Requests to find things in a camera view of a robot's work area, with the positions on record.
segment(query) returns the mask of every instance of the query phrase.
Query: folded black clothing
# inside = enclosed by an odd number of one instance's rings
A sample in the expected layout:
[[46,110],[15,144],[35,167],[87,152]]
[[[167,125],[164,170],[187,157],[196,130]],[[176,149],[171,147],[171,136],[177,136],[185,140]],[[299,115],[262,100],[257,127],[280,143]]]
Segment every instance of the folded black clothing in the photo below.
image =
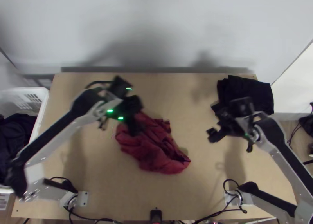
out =
[[273,92],[269,83],[228,75],[228,79],[218,81],[217,89],[219,103],[212,106],[215,113],[228,106],[231,100],[251,97],[255,111],[274,114]]
[[28,144],[36,119],[27,114],[0,118],[0,184],[4,183],[10,160]]
[[308,115],[299,119],[299,123],[308,135],[313,137],[313,115]]

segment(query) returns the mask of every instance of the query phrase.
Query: wooden tabletop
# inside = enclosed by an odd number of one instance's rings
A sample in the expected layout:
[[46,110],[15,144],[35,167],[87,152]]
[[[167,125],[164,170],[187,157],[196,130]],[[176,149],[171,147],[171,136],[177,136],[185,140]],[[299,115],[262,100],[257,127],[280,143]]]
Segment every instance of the wooden tabletop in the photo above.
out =
[[[64,115],[72,100],[90,82],[111,80],[114,73],[56,74],[40,132]],[[164,175],[139,169],[130,155],[120,151],[114,139],[118,122],[111,120],[107,131],[98,123],[83,127],[44,161],[45,176],[63,176],[78,190],[89,191],[87,207],[75,211],[87,217],[115,220],[149,220],[158,207],[164,220],[195,220],[222,210],[223,181],[239,184],[254,181],[259,188],[295,204],[288,180],[266,153],[247,142],[226,137],[210,144],[206,130],[216,127],[210,104],[218,100],[217,81],[227,74],[129,74],[119,73],[134,85],[150,115],[169,119],[172,136],[188,152],[191,163],[181,174]],[[240,75],[256,78],[255,75]],[[219,219],[271,217],[265,211],[247,206],[226,212]],[[68,213],[55,201],[15,202],[12,216],[68,219]]]

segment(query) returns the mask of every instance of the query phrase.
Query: wire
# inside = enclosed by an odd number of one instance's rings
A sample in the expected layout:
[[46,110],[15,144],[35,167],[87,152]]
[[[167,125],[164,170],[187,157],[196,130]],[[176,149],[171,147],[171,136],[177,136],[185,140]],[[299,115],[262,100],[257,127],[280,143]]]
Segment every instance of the wire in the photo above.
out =
[[[312,115],[313,114],[313,102],[310,102],[310,105],[311,105],[311,107],[312,107],[312,110],[311,110],[311,113],[310,113],[310,115]],[[287,143],[288,143],[288,145],[291,147],[291,141],[292,141],[292,138],[293,138],[293,136],[295,135],[295,133],[300,129],[300,128],[302,128],[302,126],[300,125],[300,122],[297,124],[297,126],[293,129],[293,131],[292,131],[292,133],[291,133],[291,136],[290,136],[290,138],[289,138],[289,140],[287,141]]]
[[227,207],[231,204],[231,202],[232,202],[234,199],[239,198],[239,202],[242,201],[242,200],[241,200],[241,199],[242,199],[242,195],[241,195],[241,193],[240,193],[238,190],[235,190],[236,192],[239,193],[239,195],[236,195],[236,194],[231,194],[231,193],[229,193],[229,192],[225,189],[225,184],[226,184],[227,182],[229,182],[229,181],[232,181],[232,182],[236,183],[237,187],[239,187],[239,184],[238,184],[235,180],[233,180],[233,179],[226,179],[226,180],[223,182],[223,189],[224,189],[224,192],[225,192],[226,194],[228,194],[228,195],[233,196],[232,199],[231,199],[229,202],[227,202],[227,204],[226,204],[226,206],[223,208],[223,210],[218,211],[218,212],[216,212],[216,213],[214,213],[214,214],[211,214],[211,215],[209,215],[209,216],[203,217],[203,218],[201,218],[201,219],[199,219],[199,220],[196,220],[193,224],[198,224],[199,222],[202,222],[202,221],[204,221],[204,220],[207,220],[207,219],[209,219],[209,218],[211,218],[211,217],[216,217],[216,216],[218,216],[218,215],[220,215],[220,214],[222,214],[222,213],[224,213],[224,212],[242,211],[244,214],[248,213],[246,210],[242,209],[241,203],[239,203],[239,208],[226,210]]
[[26,218],[26,220],[23,222],[23,224],[26,224],[28,222],[29,218]]
[[72,207],[70,210],[64,206],[65,210],[69,212],[69,220],[71,222],[71,224],[73,223],[72,222],[72,219],[71,219],[71,215],[74,215],[74,216],[77,216],[81,219],[85,219],[85,220],[91,220],[91,221],[96,221],[96,223],[98,223],[99,221],[105,221],[105,222],[116,222],[116,223],[121,223],[121,222],[117,222],[117,221],[114,221],[113,219],[110,219],[110,218],[100,218],[100,219],[95,219],[95,218],[89,218],[89,217],[83,217],[83,216],[80,216],[76,213],[73,212],[73,209],[74,207]]

